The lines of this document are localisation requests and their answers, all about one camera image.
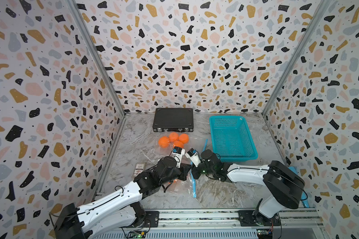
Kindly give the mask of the teal plastic basket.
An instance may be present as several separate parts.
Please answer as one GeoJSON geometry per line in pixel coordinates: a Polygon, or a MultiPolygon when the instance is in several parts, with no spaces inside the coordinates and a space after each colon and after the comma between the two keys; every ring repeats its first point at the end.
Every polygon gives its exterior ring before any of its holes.
{"type": "Polygon", "coordinates": [[[258,158],[244,117],[212,116],[209,125],[213,152],[222,162],[241,163],[258,158]]]}

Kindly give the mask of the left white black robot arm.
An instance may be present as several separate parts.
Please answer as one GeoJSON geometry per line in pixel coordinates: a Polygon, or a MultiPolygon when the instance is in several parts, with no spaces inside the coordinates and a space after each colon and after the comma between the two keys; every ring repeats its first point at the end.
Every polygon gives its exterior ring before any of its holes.
{"type": "Polygon", "coordinates": [[[185,181],[192,166],[166,156],[131,182],[94,202],[65,206],[52,224],[57,239],[91,239],[115,228],[150,227],[141,201],[165,184],[185,181]]]}

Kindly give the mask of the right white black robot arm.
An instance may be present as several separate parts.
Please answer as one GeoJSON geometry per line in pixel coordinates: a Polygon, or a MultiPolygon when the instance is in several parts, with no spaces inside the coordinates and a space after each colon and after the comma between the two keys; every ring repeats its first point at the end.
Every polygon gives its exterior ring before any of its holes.
{"type": "Polygon", "coordinates": [[[192,162],[191,173],[194,179],[206,175],[212,180],[229,183],[253,183],[267,187],[270,196],[261,199],[251,216],[244,216],[245,223],[264,224],[283,209],[298,209],[305,182],[291,169],[279,161],[273,160],[268,165],[244,166],[222,162],[218,154],[207,149],[199,155],[190,149],[185,156],[192,162]]]}

